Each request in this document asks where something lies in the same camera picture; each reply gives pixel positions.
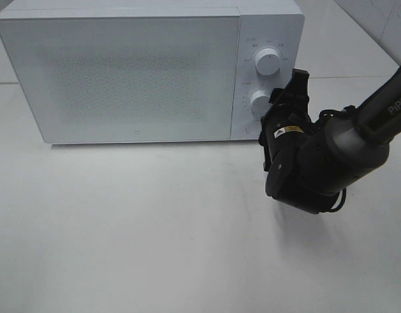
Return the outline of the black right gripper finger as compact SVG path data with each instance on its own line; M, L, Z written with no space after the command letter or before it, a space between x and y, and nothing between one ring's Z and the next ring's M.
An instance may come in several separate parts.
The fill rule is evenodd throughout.
M307 108L310 100L308 96L309 77L310 74L308 71L297 68L293 69L291 80L278 97L278 102Z
M262 117L277 117L281 116L285 108L285 101L283 100L284 88L274 88L271 92L268 106Z

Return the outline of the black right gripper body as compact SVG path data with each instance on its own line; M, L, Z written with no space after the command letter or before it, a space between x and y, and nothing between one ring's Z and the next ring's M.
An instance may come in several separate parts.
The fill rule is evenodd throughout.
M308 114L308 102L276 103L269 101L269 109L261 117L261 133L258 139L263 147L264 162L284 160L289 155L297 159L299 148L310 135L312 122Z

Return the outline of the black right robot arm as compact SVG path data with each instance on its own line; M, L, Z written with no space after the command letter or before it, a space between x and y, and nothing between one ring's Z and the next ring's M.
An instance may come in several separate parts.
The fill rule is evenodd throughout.
M384 165L401 133L401 65L360 106L322 110L316 121L308 114L309 76L294 69L261 118L265 192L308 213L335 213L347 187Z

